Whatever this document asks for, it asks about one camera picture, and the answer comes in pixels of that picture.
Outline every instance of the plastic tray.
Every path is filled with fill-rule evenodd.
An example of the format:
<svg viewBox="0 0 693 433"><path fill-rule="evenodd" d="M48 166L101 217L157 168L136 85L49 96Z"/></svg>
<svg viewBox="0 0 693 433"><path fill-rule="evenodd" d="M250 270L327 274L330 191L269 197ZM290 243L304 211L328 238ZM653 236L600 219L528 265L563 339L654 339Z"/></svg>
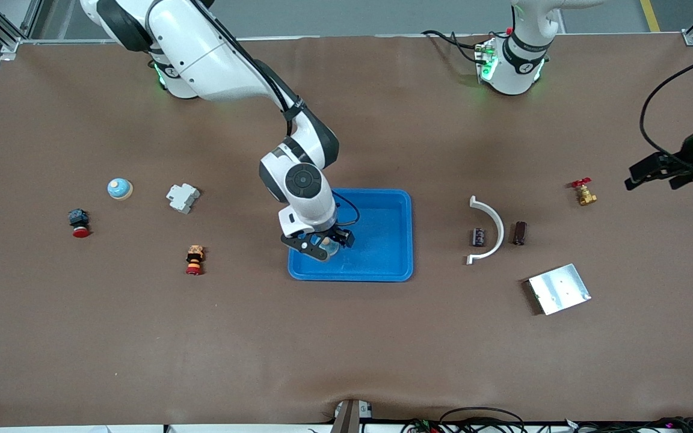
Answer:
<svg viewBox="0 0 693 433"><path fill-rule="evenodd" d="M410 195L401 189L335 189L360 209L360 221L345 227L354 246L341 248L327 262L289 250L288 272L297 280L401 282L413 273L413 224ZM354 210L334 196L339 221Z"/></svg>

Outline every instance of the yellow floor line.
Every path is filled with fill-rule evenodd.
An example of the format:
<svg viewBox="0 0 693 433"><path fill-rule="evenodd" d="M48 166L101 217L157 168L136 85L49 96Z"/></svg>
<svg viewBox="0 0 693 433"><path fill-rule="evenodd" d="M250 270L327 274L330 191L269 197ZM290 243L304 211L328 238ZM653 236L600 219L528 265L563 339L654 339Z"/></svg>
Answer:
<svg viewBox="0 0 693 433"><path fill-rule="evenodd" d="M651 0L641 0L641 8L643 8L643 14L646 16L648 29L652 32L659 32L659 23L657 16L654 15L654 8L651 7Z"/></svg>

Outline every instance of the red button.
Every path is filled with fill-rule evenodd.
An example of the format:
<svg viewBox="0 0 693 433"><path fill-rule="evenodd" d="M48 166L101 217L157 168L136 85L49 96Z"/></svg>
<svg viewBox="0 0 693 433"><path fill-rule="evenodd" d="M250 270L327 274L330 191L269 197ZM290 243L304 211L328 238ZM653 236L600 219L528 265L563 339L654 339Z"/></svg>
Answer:
<svg viewBox="0 0 693 433"><path fill-rule="evenodd" d="M74 229L74 238L87 238L87 236L90 236L90 230L85 229L85 227Z"/></svg>

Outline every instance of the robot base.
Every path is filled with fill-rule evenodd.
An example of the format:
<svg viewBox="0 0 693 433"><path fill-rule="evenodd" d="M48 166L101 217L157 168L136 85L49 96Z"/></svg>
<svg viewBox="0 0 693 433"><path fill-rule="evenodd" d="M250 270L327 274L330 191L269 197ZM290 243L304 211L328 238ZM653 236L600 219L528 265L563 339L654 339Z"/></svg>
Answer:
<svg viewBox="0 0 693 433"><path fill-rule="evenodd" d="M491 38L475 47L476 60L485 61L485 65L478 65L478 81L487 83L498 93L520 95L539 79L544 60L534 68L535 72L519 74L514 66L498 54L502 52L505 41L505 38Z"/></svg>

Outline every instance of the green indicator light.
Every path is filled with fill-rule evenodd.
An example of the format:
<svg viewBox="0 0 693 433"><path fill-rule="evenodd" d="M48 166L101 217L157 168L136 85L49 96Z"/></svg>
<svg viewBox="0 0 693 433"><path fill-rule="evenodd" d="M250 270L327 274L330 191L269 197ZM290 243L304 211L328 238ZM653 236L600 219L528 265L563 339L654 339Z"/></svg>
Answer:
<svg viewBox="0 0 693 433"><path fill-rule="evenodd" d="M541 74L541 67L544 66L544 60L539 63L539 66L537 67L537 74L534 76L534 81L539 79L539 74Z"/></svg>
<svg viewBox="0 0 693 433"><path fill-rule="evenodd" d="M483 79L490 80L493 77L493 71L495 71L496 65L499 64L499 59L494 56L490 61L483 66Z"/></svg>
<svg viewBox="0 0 693 433"><path fill-rule="evenodd" d="M154 71L156 71L157 77L159 77L159 84L162 85L162 87L167 88L167 85L165 84L165 79L162 77L162 71L159 70L159 66L154 64Z"/></svg>

